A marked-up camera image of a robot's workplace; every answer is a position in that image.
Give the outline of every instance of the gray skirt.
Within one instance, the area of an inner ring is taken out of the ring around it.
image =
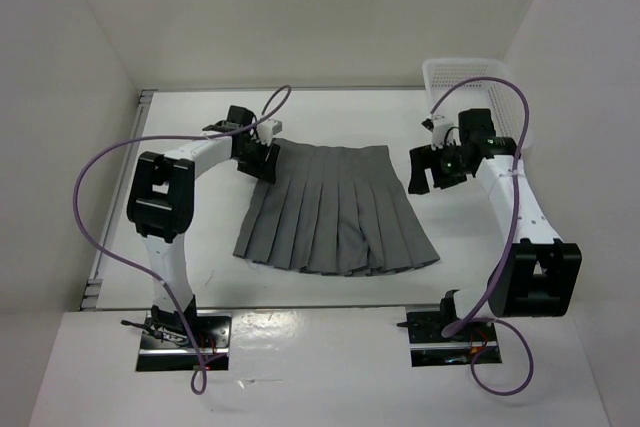
[[[234,255],[322,275],[386,275],[439,260],[387,146],[277,139],[276,183],[258,181]]]

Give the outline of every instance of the white wall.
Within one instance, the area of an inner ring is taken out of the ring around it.
[[[531,101],[534,190],[582,249],[574,305],[614,426],[640,408],[640,0],[534,0],[507,55]]]
[[[19,427],[94,255],[73,223],[73,181],[91,153],[128,135],[137,94],[85,0],[0,0],[0,12],[0,412]],[[94,232],[119,164],[113,156],[87,181]]]
[[[502,58],[531,0],[89,0],[139,87],[420,85]]]

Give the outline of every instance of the white laundry basket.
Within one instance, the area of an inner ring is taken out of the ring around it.
[[[450,87],[470,77],[492,76],[511,80],[507,66],[492,59],[430,59],[422,64],[422,75],[430,109]],[[472,108],[491,109],[498,136],[512,137],[516,142],[520,139],[524,110],[520,98],[509,87],[488,81],[465,85],[452,93],[438,111],[455,122],[458,112]],[[529,128],[523,147],[528,148],[531,144]]]

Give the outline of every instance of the black cable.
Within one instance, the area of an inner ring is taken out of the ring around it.
[[[447,139],[449,139],[449,134],[451,133],[451,131],[453,129],[457,129],[458,127],[456,127],[455,125],[453,127],[449,127],[449,130],[447,130],[447,133],[444,134],[444,144],[447,143]]]

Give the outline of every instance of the purple cable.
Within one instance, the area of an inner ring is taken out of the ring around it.
[[[462,82],[458,82],[449,90],[447,90],[444,93],[444,95],[440,97],[438,101],[435,103],[435,105],[433,106],[433,109],[431,109],[431,114],[435,113],[435,111],[438,110],[442,102],[444,102],[444,100],[449,95],[451,95],[451,93],[454,92],[455,90],[459,89],[464,85],[467,85],[473,82],[482,82],[482,81],[497,82],[499,84],[506,85],[511,90],[513,90],[518,95],[518,97],[520,97],[520,100],[522,101],[522,107],[524,108],[524,122],[522,124],[522,133],[520,134],[520,139],[518,140],[518,144],[516,145],[516,151],[513,155],[513,164],[511,165],[511,172],[514,174],[512,175],[513,213],[511,214],[511,224],[509,226],[509,233],[507,234],[507,240],[505,242],[504,249],[502,251],[502,256],[498,261],[498,265],[491,273],[491,277],[489,278],[489,285],[487,286],[487,289],[485,290],[480,300],[478,300],[478,303],[471,309],[471,311],[469,311],[469,313],[464,318],[452,322],[442,330],[442,336],[445,338],[454,336],[455,334],[460,332],[462,329],[464,329],[471,322],[483,321],[482,319],[474,319],[474,316],[480,311],[480,309],[487,302],[487,300],[489,300],[489,297],[491,297],[491,294],[493,293],[496,286],[498,285],[498,281],[502,276],[502,272],[504,271],[504,268],[507,265],[507,260],[509,259],[509,251],[511,250],[511,245],[513,244],[513,241],[516,237],[516,228],[518,226],[518,213],[520,209],[520,186],[518,184],[518,176],[515,175],[515,173],[517,173],[517,170],[518,170],[518,161],[520,160],[520,155],[522,153],[522,146],[524,144],[524,139],[525,139],[525,136],[527,135],[527,130],[529,130],[529,102],[527,102],[527,98],[524,96],[524,93],[522,92],[522,90],[520,90],[520,88],[517,85],[513,84],[512,82],[509,82],[508,80],[505,80],[505,79],[501,79],[499,77],[490,77],[490,76],[471,77],[469,79],[463,80]],[[480,385],[480,387],[482,387],[484,390],[492,394],[501,395],[501,396],[518,394],[522,392],[529,385],[529,382],[531,382],[531,378],[533,377],[534,365],[533,365],[533,354],[531,353],[531,349],[529,348],[527,341],[522,336],[520,331],[518,331],[513,325],[505,322],[504,320],[498,320],[498,319],[494,319],[494,320],[485,319],[484,321],[497,322],[499,324],[502,324],[508,327],[509,329],[515,332],[518,338],[522,341],[525,347],[525,350],[527,351],[527,356],[529,357],[529,375],[527,376],[527,379],[525,380],[525,382],[519,387],[517,387],[516,389],[505,391],[505,392],[499,392],[499,391],[493,390],[490,387],[483,384],[480,381],[480,379],[478,379],[475,373],[475,362],[478,359],[479,355],[483,352],[481,351],[478,354],[476,354],[471,360],[471,372],[472,372],[473,378],[478,383],[478,385]]]
[[[193,349],[194,349],[194,351],[196,353],[196,357],[198,359],[199,369],[196,370],[193,373],[193,376],[191,377],[191,390],[196,395],[204,394],[205,390],[207,389],[207,363],[210,362],[211,360],[214,360],[214,359],[213,358],[205,359],[204,356],[202,355],[202,352],[200,352],[200,349],[198,347],[198,343],[196,342],[195,336],[193,335],[193,331],[191,330],[191,327],[189,327],[189,323],[187,322],[186,317],[184,316],[184,314],[182,313],[182,310],[180,309],[180,304],[178,303],[178,299],[176,299],[176,296],[174,295],[174,293],[171,290],[171,288],[169,287],[169,285],[167,285],[165,280],[160,275],[155,273],[153,270],[151,270],[151,269],[149,269],[147,267],[144,267],[144,266],[138,264],[137,262],[134,262],[134,261],[129,260],[129,259],[125,258],[125,257],[122,257],[122,256],[116,254],[115,252],[111,252],[106,247],[100,245],[100,242],[98,242],[96,239],[94,239],[91,236],[91,234],[89,233],[89,231],[85,227],[84,223],[82,222],[82,218],[80,217],[80,207],[79,207],[80,187],[82,185],[82,180],[87,175],[87,172],[93,166],[93,164],[95,164],[98,160],[100,160],[102,157],[107,155],[109,152],[112,152],[112,151],[114,151],[114,150],[116,150],[116,149],[118,149],[120,147],[124,147],[125,145],[136,144],[138,142],[144,142],[146,140],[204,140],[204,139],[214,140],[214,139],[219,139],[221,137],[233,136],[233,135],[240,134],[242,132],[247,132],[247,131],[249,131],[251,129],[254,129],[258,125],[263,123],[264,121],[266,121],[266,120],[270,119],[271,117],[273,117],[282,108],[282,106],[287,102],[287,100],[289,99],[289,96],[291,95],[291,90],[292,89],[291,89],[290,85],[283,85],[278,90],[276,90],[271,95],[271,97],[269,97],[269,100],[265,104],[263,112],[265,112],[267,110],[267,108],[269,107],[269,105],[271,105],[271,102],[276,97],[276,95],[278,95],[283,90],[287,91],[286,95],[284,96],[284,98],[280,101],[280,103],[271,112],[269,112],[268,114],[264,115],[262,118],[260,118],[259,120],[255,121],[253,124],[247,125],[247,126],[242,127],[240,129],[232,130],[230,132],[223,132],[223,133],[219,133],[219,134],[214,134],[214,135],[210,135],[210,136],[202,136],[202,135],[149,135],[149,136],[146,136],[146,137],[137,137],[135,139],[124,140],[122,142],[118,142],[116,144],[113,144],[113,145],[107,147],[106,149],[102,150],[101,152],[98,152],[91,160],[89,160],[89,162],[87,162],[87,164],[82,168],[82,170],[80,170],[80,173],[78,174],[78,178],[76,179],[76,183],[73,186],[73,217],[75,218],[76,224],[78,225],[78,228],[80,229],[80,232],[85,237],[85,239],[87,239],[87,241],[89,241],[89,243],[93,247],[95,247],[98,251],[100,251],[101,253],[103,253],[107,257],[111,257],[112,259],[115,259],[115,260],[117,260],[119,262],[122,262],[123,264],[126,264],[126,265],[128,265],[130,267],[133,267],[134,269],[137,269],[137,270],[139,270],[141,272],[144,272],[145,274],[153,277],[153,279],[155,279],[156,281],[158,281],[160,283],[160,285],[162,285],[164,290],[167,292],[167,295],[169,296],[169,298],[171,299],[171,301],[175,305],[176,312],[178,313],[178,316],[180,317],[180,321],[182,322],[182,325],[184,326],[184,330],[185,330],[185,332],[187,334],[187,338],[189,339],[189,343],[193,347]],[[198,376],[198,372],[200,372],[202,374],[202,386],[199,389],[196,387],[196,384],[195,384],[196,378]]]

